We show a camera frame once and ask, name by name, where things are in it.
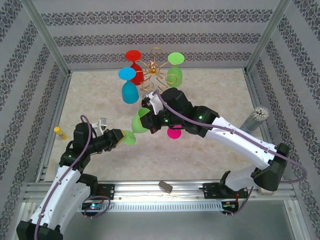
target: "table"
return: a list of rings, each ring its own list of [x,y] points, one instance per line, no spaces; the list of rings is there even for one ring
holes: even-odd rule
[[[204,105],[239,127],[253,110],[242,69],[182,69],[179,87],[193,105]],[[91,123],[107,118],[108,128],[131,130],[141,101],[126,104],[121,88],[125,82],[117,70],[73,72],[59,127],[68,140],[56,137],[46,170],[52,181],[55,166],[70,140],[80,115]],[[262,139],[258,130],[255,137]],[[111,152],[96,154],[85,168],[100,181],[220,179],[225,171],[251,165],[250,160],[216,141],[182,132],[179,139],[167,136],[164,127],[156,134],[136,134],[136,144],[123,143]]]

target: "yellow marker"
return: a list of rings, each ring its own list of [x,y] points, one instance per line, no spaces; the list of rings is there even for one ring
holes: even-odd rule
[[[59,137],[61,137],[63,140],[67,140],[67,135],[60,129],[60,127],[58,127],[58,126],[56,126],[54,129],[54,132],[56,133],[56,134],[58,134],[59,135]]]

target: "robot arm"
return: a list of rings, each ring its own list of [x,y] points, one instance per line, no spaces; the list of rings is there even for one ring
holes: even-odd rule
[[[77,212],[77,209],[90,196],[98,194],[98,178],[83,173],[90,162],[92,154],[109,152],[115,148],[125,136],[120,129],[106,129],[107,121],[101,118],[99,123],[91,125],[82,122],[76,125],[73,132],[73,141],[70,141],[62,154],[54,181],[44,197],[41,205],[34,212],[28,222],[21,221],[17,226],[17,235],[20,240],[33,240],[36,224],[41,217],[38,231],[38,239],[62,240],[65,229]],[[77,164],[66,174],[50,196],[52,189],[67,171],[69,166],[80,156],[89,137],[89,131],[96,132],[96,137],[90,139],[89,145]],[[40,216],[46,200],[49,199],[43,216]]]
[[[150,112],[141,117],[140,121],[142,126],[149,129],[152,134],[156,133],[163,126],[173,128],[176,125],[181,125],[181,128],[188,133],[221,142],[252,161],[253,165],[250,167],[238,171],[227,171],[223,175],[219,187],[226,197],[229,196],[228,193],[230,192],[255,185],[269,191],[276,191],[278,189],[287,162],[263,150],[252,142],[243,139],[238,134],[234,134],[234,132],[245,135],[251,141],[269,150],[276,150],[277,153],[283,156],[287,156],[289,152],[288,146],[283,143],[275,146],[272,143],[261,141],[233,126],[208,107],[192,106],[184,93],[176,88],[167,89],[161,94],[161,97],[168,106],[188,119],[198,123],[216,125],[233,130],[233,132],[230,132],[224,129],[204,127],[190,123],[169,111],[153,92],[147,94],[142,100],[142,106],[150,109]]]

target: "enclosure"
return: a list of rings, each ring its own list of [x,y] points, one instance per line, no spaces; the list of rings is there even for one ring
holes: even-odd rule
[[[118,73],[132,64],[127,51],[140,51],[149,63],[153,48],[161,49],[159,66],[170,53],[184,55],[178,89],[193,105],[236,127],[255,107],[267,107],[270,116],[253,136],[288,145],[308,177],[267,195],[254,187],[243,212],[225,218],[199,188],[249,166],[249,159],[186,132],[179,139],[166,129],[137,134],[134,146],[92,156],[85,173],[115,184],[113,208],[92,222],[77,212],[65,239],[320,239],[319,0],[0,0],[0,6],[0,239],[18,239],[18,222],[44,199],[81,114],[131,130],[145,92],[134,104],[123,102]],[[55,134],[57,126],[67,141]],[[301,176],[288,164],[283,177]],[[161,191],[159,181],[173,192]]]

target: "striped wallpaper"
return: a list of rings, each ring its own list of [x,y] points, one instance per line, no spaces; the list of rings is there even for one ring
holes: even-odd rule
[[[245,67],[278,1],[35,3],[69,68],[81,70],[127,67],[128,50],[153,47],[183,53],[182,67]]]
[[[290,157],[308,170],[295,190],[311,239],[320,239],[319,25],[316,1],[292,1],[251,73],[260,104],[270,109],[272,140],[286,143]],[[288,179],[301,175],[286,168]]]
[[[14,231],[24,183],[33,182],[64,82],[18,0],[0,0],[0,240]]]

